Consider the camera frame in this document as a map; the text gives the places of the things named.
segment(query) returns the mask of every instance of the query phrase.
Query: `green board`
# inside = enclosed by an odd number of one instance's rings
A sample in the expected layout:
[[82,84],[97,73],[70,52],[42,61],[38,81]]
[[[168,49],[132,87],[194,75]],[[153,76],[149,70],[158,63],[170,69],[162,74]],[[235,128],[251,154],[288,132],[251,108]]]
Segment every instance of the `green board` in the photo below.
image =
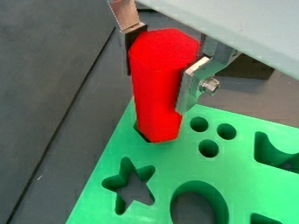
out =
[[[219,224],[299,223],[299,129],[201,105],[174,141],[148,143],[134,123],[130,101],[68,224],[173,223],[172,200],[188,192],[205,197]],[[116,193],[133,171],[150,205],[126,207]]]

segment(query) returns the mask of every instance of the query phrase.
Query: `gray table surface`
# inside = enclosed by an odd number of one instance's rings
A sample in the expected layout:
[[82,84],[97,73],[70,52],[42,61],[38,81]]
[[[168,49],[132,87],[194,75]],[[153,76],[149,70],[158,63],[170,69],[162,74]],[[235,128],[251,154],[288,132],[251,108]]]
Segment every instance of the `gray table surface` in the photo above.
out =
[[22,197],[112,32],[102,5],[0,0],[0,223]]
[[[140,14],[150,29],[177,27],[198,37],[194,30],[161,14]],[[13,216],[14,224],[57,224],[69,216],[132,96],[130,78],[121,73],[120,58],[113,33],[32,178]],[[299,127],[297,80],[279,72],[269,80],[229,77],[219,77],[219,80],[219,93],[212,97],[202,95],[200,104]],[[193,221],[188,223],[213,223],[204,199],[184,195],[177,201],[176,224],[186,220]]]

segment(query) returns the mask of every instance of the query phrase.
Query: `cutout hole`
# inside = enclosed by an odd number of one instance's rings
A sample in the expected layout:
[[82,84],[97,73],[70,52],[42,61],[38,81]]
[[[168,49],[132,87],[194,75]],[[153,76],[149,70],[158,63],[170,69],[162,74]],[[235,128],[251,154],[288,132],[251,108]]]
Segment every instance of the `cutout hole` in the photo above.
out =
[[153,166],[136,169],[128,157],[121,159],[118,174],[101,182],[101,185],[116,193],[116,214],[121,215],[125,212],[133,200],[148,206],[154,203],[154,196],[145,184],[153,174]]
[[196,131],[196,132],[202,132],[208,129],[209,124],[208,121],[200,117],[196,116],[190,119],[190,128]]
[[269,142],[264,132],[255,135],[255,160],[287,172],[299,173],[299,153],[281,152]]
[[216,216],[210,203],[196,192],[180,194],[170,204],[173,224],[215,224]]
[[228,224],[229,212],[217,189],[193,180],[177,187],[169,205],[173,224]]
[[213,141],[205,139],[200,142],[198,151],[205,158],[215,158],[219,154],[220,148]]
[[265,216],[253,213],[251,215],[251,222],[249,224],[283,224],[280,221],[272,220]]
[[217,133],[219,133],[219,136],[225,140],[233,139],[237,135],[236,129],[227,123],[223,123],[217,127]]
[[134,122],[134,126],[133,126],[133,128],[134,128],[134,131],[136,131],[136,133],[138,134],[138,136],[140,136],[148,143],[150,143],[150,141],[149,141],[149,139],[145,137],[144,133],[138,130],[137,125],[136,125],[136,122]]

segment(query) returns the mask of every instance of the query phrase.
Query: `screw head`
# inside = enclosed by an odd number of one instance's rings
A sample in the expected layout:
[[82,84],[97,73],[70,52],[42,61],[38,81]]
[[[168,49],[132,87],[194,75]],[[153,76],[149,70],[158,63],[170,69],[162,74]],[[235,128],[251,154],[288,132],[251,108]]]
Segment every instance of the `screw head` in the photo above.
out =
[[215,95],[219,87],[220,82],[213,77],[200,83],[200,91],[208,95]]

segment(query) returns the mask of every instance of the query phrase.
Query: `oval hole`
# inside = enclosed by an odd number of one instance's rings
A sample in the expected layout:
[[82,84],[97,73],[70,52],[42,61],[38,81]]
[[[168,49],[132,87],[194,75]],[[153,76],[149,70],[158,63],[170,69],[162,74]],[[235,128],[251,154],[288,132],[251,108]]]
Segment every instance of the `oval hole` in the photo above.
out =
[[209,127],[208,121],[202,117],[196,116],[190,119],[190,128],[196,132],[205,131],[208,127]]
[[205,158],[215,158],[219,154],[220,148],[215,142],[205,139],[200,142],[198,151]]
[[233,139],[237,134],[236,129],[227,123],[223,123],[217,127],[217,133],[219,133],[219,136],[225,140]]
[[180,194],[170,205],[173,224],[215,224],[210,203],[196,192]]

